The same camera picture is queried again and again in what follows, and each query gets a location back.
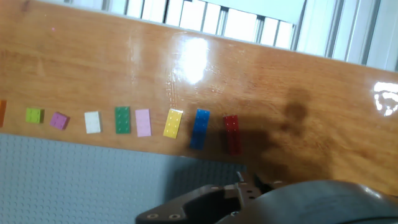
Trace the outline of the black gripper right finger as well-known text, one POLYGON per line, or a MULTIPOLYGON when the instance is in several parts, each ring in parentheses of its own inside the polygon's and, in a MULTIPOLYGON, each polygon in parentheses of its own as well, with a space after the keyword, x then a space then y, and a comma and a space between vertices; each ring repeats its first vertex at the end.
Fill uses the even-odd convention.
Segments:
POLYGON ((237 188, 240 190, 241 198, 255 199, 274 189, 282 187, 284 182, 281 180, 263 181, 257 174, 247 172, 237 172, 239 182, 237 188))

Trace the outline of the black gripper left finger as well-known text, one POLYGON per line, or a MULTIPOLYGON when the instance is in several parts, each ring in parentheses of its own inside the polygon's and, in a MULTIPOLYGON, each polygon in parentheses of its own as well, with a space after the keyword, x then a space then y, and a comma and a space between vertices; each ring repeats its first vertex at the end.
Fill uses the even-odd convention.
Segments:
POLYGON ((240 209, 233 185, 205 185, 139 214, 135 223, 217 223, 240 209))

